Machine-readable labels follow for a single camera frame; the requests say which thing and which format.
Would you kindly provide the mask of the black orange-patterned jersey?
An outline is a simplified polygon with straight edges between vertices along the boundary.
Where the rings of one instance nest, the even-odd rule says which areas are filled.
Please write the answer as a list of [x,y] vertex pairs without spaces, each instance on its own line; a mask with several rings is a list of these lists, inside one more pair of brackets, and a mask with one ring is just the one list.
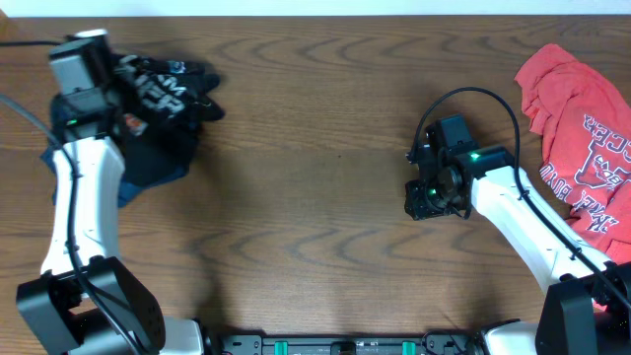
[[123,120],[131,135],[175,127],[195,130],[203,121],[224,117],[223,109],[209,97],[221,83],[211,64],[118,53],[111,59],[126,95]]

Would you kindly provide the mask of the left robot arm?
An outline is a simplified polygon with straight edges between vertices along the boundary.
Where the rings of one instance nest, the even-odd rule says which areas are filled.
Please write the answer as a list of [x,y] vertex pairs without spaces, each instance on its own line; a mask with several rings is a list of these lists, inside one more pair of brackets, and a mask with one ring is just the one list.
[[120,259],[123,100],[111,56],[99,32],[73,35],[49,52],[61,110],[45,132],[55,219],[40,276],[19,285],[17,308],[49,354],[205,354],[199,322],[164,316]]

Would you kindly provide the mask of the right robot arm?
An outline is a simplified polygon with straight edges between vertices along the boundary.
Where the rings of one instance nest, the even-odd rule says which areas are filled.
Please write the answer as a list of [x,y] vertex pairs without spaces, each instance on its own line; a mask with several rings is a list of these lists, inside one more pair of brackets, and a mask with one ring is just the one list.
[[630,266],[576,234],[532,187],[516,155],[482,148],[457,114],[417,128],[405,186],[414,220],[489,220],[525,263],[544,295],[539,321],[489,325],[469,339],[447,337],[453,354],[630,355]]

